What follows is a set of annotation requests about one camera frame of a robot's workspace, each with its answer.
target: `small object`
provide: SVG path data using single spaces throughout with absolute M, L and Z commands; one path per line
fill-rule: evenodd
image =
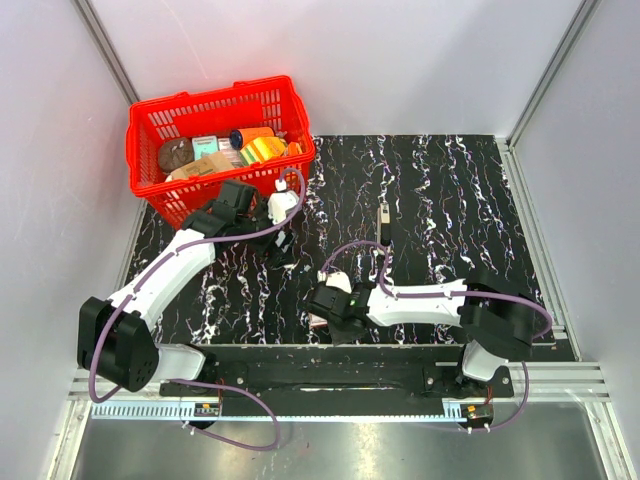
M 378 207 L 376 238 L 377 242 L 384 247 L 391 245 L 391 213 L 387 202 L 380 203 Z
M 287 145 L 287 149 L 284 151 L 284 155 L 286 157 L 291 157 L 293 155 L 300 155 L 302 153 L 302 148 L 298 142 L 291 142 Z
M 251 141 L 258 137 L 273 137 L 273 130 L 271 127 L 258 127 L 258 128 L 239 128 L 237 130 L 231 130 L 229 135 L 229 141 L 231 146 L 236 150 L 242 150 Z
M 286 145 L 278 137 L 260 137 L 246 145 L 240 154 L 246 166 L 256 162 L 264 163 L 272 158 L 281 157 Z
M 292 190 L 280 191 L 269 197 L 269 218 L 273 224 L 283 222 L 298 204 L 298 195 Z
M 181 180 L 192 176 L 210 175 L 212 173 L 225 172 L 227 170 L 233 170 L 235 167 L 227 159 L 227 157 L 221 153 L 216 152 L 212 155 L 196 160 L 195 162 L 185 165 L 182 168 L 178 168 L 171 172 L 171 178 L 173 180 Z
M 469 405 L 462 409 L 462 417 L 467 419 L 465 423 L 460 424 L 463 427 L 489 429 L 493 422 L 493 405 Z
M 286 192 L 287 191 L 287 181 L 283 178 L 282 180 L 276 180 L 276 192 Z
M 215 135 L 207 135 L 205 137 L 194 137 L 191 139 L 193 144 L 193 159 L 200 160 L 202 157 L 216 153 L 218 149 L 218 137 Z
M 164 143 L 158 150 L 158 166 L 164 173 L 193 162 L 193 145 L 186 137 L 174 138 Z
M 231 146 L 231 141 L 228 138 L 218 138 L 218 150 L 227 157 L 235 168 L 244 167 L 242 155 Z

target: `cardboard box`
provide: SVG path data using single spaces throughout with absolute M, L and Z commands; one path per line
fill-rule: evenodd
M 173 180 L 180 180 L 194 175 L 201 177 L 212 173 L 226 172 L 234 168 L 233 164 L 222 152 L 216 152 L 174 170 L 171 172 L 171 178 Z
M 193 158 L 200 160 L 201 158 L 217 152 L 218 137 L 215 135 L 207 135 L 206 137 L 195 137 L 191 139 L 193 145 Z

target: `metal floor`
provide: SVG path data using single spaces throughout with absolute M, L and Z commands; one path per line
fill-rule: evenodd
M 506 409 L 497 406 L 501 416 Z M 266 423 L 212 427 L 266 444 Z M 500 432 L 436 432 L 416 424 L 284 424 L 283 446 L 257 453 L 168 422 L 90 420 L 74 480 L 605 479 L 578 404 L 528 405 Z

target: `black marble surface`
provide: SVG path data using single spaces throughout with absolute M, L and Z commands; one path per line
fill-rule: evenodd
M 447 282 L 484 266 L 526 285 L 540 300 L 493 137 L 344 136 L 316 137 L 315 142 L 304 216 L 294 224 L 299 234 L 295 263 L 268 269 L 249 249 L 236 245 L 174 299 L 154 332 L 156 341 L 330 343 L 325 329 L 309 328 L 306 297 L 335 248 L 356 239 L 375 240 L 376 211 L 383 200 L 394 221 L 393 268 L 387 278 L 396 285 Z M 173 235 L 149 206 L 129 279 Z M 355 249 L 336 266 L 352 280 L 373 280 L 372 253 Z M 461 335 L 457 328 L 398 325 L 371 330 L 361 342 L 457 343 L 465 341 Z

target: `grocery item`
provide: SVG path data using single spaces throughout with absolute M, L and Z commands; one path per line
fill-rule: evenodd
M 240 153 L 244 164 L 248 166 L 281 157 L 286 148 L 284 141 L 278 137 L 260 137 L 249 142 Z
M 202 157 L 216 153 L 218 149 L 218 137 L 215 135 L 207 135 L 204 137 L 194 137 L 191 139 L 193 144 L 194 160 L 200 160 Z
M 186 179 L 192 176 L 203 176 L 211 173 L 219 173 L 227 170 L 233 170 L 235 167 L 227 159 L 222 152 L 215 152 L 211 155 L 202 157 L 184 167 L 178 168 L 171 172 L 173 180 Z
M 298 142 L 291 142 L 287 145 L 287 149 L 284 151 L 284 155 L 286 157 L 290 157 L 292 155 L 300 155 L 302 153 L 302 148 L 300 148 L 300 144 Z
M 240 155 L 238 150 L 231 146 L 231 141 L 228 138 L 218 138 L 218 148 L 234 167 L 244 167 L 242 155 Z
M 273 137 L 274 133 L 270 127 L 258 127 L 258 128 L 239 128 L 231 130 L 229 140 L 231 146 L 236 150 L 242 150 L 252 140 L 258 137 Z
M 169 140 L 158 149 L 158 166 L 164 173 L 171 173 L 193 160 L 193 145 L 186 137 Z

